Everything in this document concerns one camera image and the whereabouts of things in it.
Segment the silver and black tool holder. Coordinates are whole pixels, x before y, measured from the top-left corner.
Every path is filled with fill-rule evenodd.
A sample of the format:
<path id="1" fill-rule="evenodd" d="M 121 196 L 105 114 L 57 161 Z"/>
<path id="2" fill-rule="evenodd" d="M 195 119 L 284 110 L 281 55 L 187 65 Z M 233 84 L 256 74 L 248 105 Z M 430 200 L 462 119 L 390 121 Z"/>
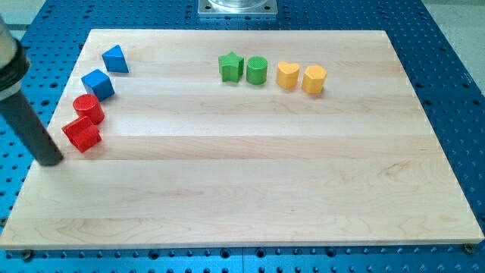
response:
<path id="1" fill-rule="evenodd" d="M 17 93 L 30 68 L 24 47 L 1 18 L 1 100 Z"/>

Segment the black cylindrical probe tip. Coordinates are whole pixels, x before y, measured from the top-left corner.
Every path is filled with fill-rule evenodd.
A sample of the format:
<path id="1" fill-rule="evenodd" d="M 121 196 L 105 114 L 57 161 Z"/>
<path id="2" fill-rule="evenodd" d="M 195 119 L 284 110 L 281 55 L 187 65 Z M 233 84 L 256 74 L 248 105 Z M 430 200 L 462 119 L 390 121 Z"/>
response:
<path id="1" fill-rule="evenodd" d="M 40 165 L 54 166 L 61 162 L 60 149 L 21 91 L 1 100 L 1 114 Z"/>

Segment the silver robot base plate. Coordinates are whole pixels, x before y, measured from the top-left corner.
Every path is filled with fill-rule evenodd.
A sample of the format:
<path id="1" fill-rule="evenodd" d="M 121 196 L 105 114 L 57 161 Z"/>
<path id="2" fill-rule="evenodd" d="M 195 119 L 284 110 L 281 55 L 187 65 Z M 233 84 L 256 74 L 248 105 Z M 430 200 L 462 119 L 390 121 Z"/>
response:
<path id="1" fill-rule="evenodd" d="M 277 14 L 277 0 L 199 0 L 198 13 L 219 14 Z"/>

